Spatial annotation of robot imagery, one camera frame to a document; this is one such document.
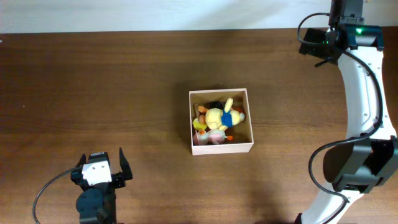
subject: cardboard box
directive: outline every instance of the cardboard box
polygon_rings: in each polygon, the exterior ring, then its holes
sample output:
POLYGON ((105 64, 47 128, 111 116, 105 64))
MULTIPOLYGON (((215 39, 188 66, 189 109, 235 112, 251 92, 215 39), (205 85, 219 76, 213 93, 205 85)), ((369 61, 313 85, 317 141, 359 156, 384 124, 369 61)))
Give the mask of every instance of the cardboard box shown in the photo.
POLYGON ((189 107, 191 118, 191 147, 193 155, 237 153, 250 151, 250 148, 254 144, 254 140, 251 127, 248 93, 245 88, 231 90, 190 91, 189 107), (220 145, 212 145, 211 143, 209 143, 206 146, 194 146, 193 135, 195 134, 195 129, 192 126, 192 121, 195 119, 195 111, 193 109, 193 105, 195 103, 198 103, 199 105, 204 105, 212 101, 226 102, 228 98, 232 98, 234 100, 233 108, 242 109, 246 115, 244 121, 226 130, 225 133, 227 135, 232 135, 233 140, 226 140, 224 144, 220 145))

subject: wood grain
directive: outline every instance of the wood grain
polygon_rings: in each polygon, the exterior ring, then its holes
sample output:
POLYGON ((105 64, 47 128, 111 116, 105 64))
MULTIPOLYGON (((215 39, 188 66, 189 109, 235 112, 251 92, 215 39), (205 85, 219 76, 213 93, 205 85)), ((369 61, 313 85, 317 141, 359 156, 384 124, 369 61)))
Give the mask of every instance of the wood grain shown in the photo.
MULTIPOLYGON (((384 29, 384 88, 398 127, 398 28, 384 29)), ((294 29, 1 35, 0 223, 33 223, 36 193, 82 153, 123 147, 134 174, 118 221, 292 223, 318 189, 307 161, 344 138, 343 80, 298 54, 294 29), (193 157, 188 91, 247 88, 248 154, 193 157)), ((322 179, 321 159, 315 174, 322 179)), ((356 202, 341 223, 395 223, 398 178, 356 202)), ((46 190, 42 223, 78 223, 80 188, 46 190)))

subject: black cable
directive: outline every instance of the black cable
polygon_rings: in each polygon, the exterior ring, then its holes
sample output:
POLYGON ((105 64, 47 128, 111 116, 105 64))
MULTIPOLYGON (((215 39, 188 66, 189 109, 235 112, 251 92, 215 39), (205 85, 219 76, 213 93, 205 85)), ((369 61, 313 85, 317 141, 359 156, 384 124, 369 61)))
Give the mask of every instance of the black cable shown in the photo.
POLYGON ((342 212, 344 210, 346 205, 347 205, 347 202, 343 201, 343 203, 341 204, 340 208, 328 220, 326 220, 323 224, 327 224, 327 223, 331 222, 333 219, 335 219, 340 214, 340 212, 342 212))
POLYGON ((311 17, 313 17, 313 16, 329 16, 329 15, 330 15, 330 14, 329 14, 329 13, 326 13, 326 12, 318 12, 318 13, 311 14, 311 15, 307 16, 306 18, 304 18, 303 21, 301 21, 301 23, 298 25, 298 28, 297 28, 297 40, 300 41, 302 44, 307 44, 307 45, 311 45, 311 46, 325 46, 324 44, 314 43, 314 42, 308 42, 308 41, 303 40, 303 39, 300 37, 300 29, 301 29, 301 26, 303 25, 303 23, 304 23, 307 19, 309 19, 309 18, 311 18, 311 17))
POLYGON ((50 180, 48 183, 46 183, 44 185, 44 187, 42 187, 42 189, 40 190, 40 192, 37 194, 34 202, 33 202, 33 208, 32 208, 32 214, 33 214, 33 219, 35 220, 36 224, 40 224, 39 220, 36 217, 36 205, 37 205, 37 201, 39 199, 39 197, 42 195, 43 191, 52 183, 54 183, 57 179, 63 177, 64 175, 69 174, 70 172, 72 172, 72 170, 74 170, 75 168, 72 169, 68 169, 67 171, 59 174, 58 176, 54 177, 52 180, 50 180))

